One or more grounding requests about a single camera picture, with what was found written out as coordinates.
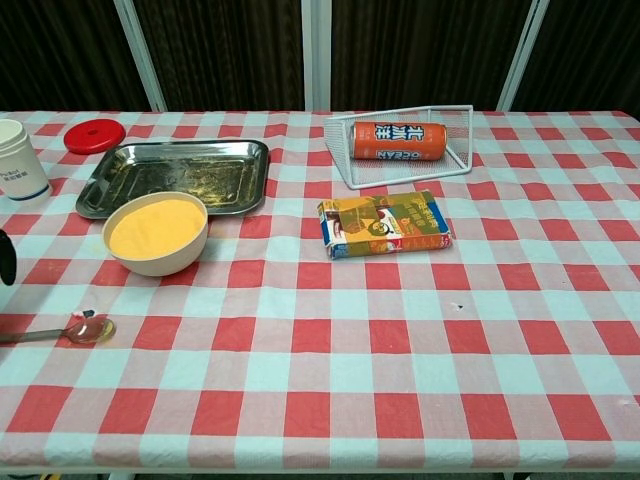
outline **food box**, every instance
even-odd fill
[[[332,259],[451,245],[451,231],[430,192],[334,198],[318,205]]]

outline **paper cup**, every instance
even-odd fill
[[[51,195],[29,135],[20,122],[10,119],[0,119],[0,189],[22,205],[41,203]]]

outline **curtain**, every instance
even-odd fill
[[[640,118],[640,2],[549,3],[513,110],[623,110]]]
[[[299,0],[136,0],[170,110],[302,110]]]
[[[494,110],[530,2],[334,0],[333,110]]]
[[[2,0],[0,110],[148,110],[112,1]]]

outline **soda can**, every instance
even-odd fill
[[[355,122],[351,156],[368,160],[438,160],[447,147],[439,123]]]

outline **red lid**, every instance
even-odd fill
[[[115,147],[125,135],[124,127],[115,120],[98,118],[72,127],[64,135],[64,144],[70,152],[88,155]]]

